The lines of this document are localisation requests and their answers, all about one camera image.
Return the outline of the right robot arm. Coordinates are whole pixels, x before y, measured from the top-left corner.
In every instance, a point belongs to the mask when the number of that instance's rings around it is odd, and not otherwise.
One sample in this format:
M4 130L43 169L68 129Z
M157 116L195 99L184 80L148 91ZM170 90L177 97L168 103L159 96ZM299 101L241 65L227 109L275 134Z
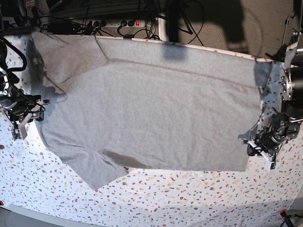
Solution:
M22 67L9 68L6 63L7 48L13 50L23 62ZM17 88L19 78L14 74L26 69L25 55L13 46L4 36L0 36L0 112L10 123L13 140L24 140L27 137L26 124L36 120L44 120L45 106L49 100L43 100L40 95L26 95Z

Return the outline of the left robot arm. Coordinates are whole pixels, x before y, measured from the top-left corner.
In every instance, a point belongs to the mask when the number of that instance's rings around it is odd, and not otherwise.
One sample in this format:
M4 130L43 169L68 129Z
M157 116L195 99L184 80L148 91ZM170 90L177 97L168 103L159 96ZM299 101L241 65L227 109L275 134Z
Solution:
M281 148L297 138L303 125L303 33L294 32L277 61L255 60L254 76L261 114L243 143L248 156L265 159L265 170L279 166Z

